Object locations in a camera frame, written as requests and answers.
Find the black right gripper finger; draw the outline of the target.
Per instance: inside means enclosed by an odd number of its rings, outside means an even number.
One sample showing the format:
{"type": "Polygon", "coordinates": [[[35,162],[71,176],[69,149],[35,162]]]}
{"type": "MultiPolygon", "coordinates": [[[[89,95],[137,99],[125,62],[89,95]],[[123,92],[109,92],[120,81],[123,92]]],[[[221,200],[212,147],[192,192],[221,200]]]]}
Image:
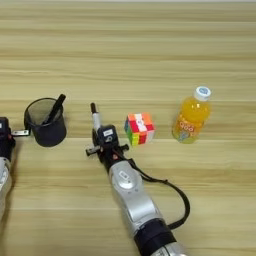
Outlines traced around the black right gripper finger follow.
{"type": "Polygon", "coordinates": [[[92,129],[92,141],[94,146],[99,146],[98,135],[95,129],[92,129]]]}

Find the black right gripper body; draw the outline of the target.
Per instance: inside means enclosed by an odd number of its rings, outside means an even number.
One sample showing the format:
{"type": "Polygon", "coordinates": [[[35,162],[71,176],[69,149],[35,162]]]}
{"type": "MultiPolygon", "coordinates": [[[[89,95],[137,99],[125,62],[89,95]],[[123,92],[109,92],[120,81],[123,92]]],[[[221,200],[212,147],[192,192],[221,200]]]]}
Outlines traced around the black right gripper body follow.
{"type": "Polygon", "coordinates": [[[88,156],[96,154],[105,169],[109,171],[114,164],[125,160],[124,152],[128,150],[129,146],[127,144],[111,147],[102,147],[97,145],[93,148],[87,149],[86,154],[88,156]]]}

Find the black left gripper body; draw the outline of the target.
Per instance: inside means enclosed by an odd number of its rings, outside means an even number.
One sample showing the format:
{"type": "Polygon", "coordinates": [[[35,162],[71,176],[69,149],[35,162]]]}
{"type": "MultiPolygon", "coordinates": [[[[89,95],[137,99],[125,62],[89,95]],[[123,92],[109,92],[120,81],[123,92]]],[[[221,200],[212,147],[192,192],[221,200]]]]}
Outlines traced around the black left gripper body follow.
{"type": "Polygon", "coordinates": [[[0,157],[11,159],[12,150],[16,145],[15,137],[29,136],[29,130],[19,130],[0,135],[0,157]]]}

